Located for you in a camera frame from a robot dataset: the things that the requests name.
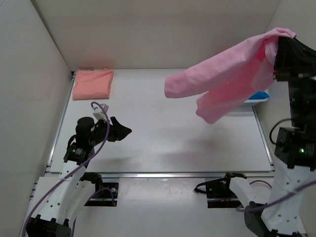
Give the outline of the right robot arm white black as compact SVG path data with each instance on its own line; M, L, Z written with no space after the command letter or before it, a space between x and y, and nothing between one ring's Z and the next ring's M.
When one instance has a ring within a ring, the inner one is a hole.
M278 129L276 173L267 204L251 201L246 226L259 237L298 237L305 188L316 170L316 52L295 38L280 37L274 79L288 84L291 127Z

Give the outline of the folded salmon t shirt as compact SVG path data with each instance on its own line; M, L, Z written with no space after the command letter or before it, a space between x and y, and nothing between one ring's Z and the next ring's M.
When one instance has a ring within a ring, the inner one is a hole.
M114 71L78 70L75 75L73 100L109 99Z

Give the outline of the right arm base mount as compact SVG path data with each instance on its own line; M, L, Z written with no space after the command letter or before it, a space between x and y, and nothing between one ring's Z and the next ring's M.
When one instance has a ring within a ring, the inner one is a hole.
M247 179L242 173L227 172L223 178L197 184L194 192L206 195L207 208L236 208L241 203L229 188L233 178Z

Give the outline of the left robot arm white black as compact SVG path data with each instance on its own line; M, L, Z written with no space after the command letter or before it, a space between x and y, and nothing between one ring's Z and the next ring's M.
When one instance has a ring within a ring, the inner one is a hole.
M132 130L121 125L115 117L94 121L82 117L76 133L67 144L58 182L38 201L27 217L22 236L71 237L81 208L101 195L101 175L86 169L98 152L95 146L123 140Z

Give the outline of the white plastic laundry basket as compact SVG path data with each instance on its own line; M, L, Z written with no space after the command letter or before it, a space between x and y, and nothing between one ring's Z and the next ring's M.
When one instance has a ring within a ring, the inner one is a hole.
M249 100L248 99L248 100L244 101L239 107L252 107L252 106L255 106L258 103L266 102L266 101L268 101L268 99L265 99L265 100Z

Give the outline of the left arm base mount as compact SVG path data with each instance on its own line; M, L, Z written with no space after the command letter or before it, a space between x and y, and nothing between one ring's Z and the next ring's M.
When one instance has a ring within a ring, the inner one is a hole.
M88 181L95 187L95 193L88 199L85 206L116 207L119 193L118 182L104 181L102 176L94 172L86 172L80 181Z

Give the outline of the pink t shirt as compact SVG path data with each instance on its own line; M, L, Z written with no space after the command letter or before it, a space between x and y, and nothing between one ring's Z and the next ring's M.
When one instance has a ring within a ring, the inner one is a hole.
M274 82L280 37L293 39L296 33L287 28L274 28L247 38L183 72L168 76L164 82L165 96L200 95L196 115L209 124L215 123Z

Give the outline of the blue t shirt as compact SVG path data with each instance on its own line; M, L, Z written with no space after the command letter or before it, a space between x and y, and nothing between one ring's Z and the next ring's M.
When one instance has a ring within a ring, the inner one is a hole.
M269 98L269 94L265 91L258 91L253 94L249 100L265 100Z

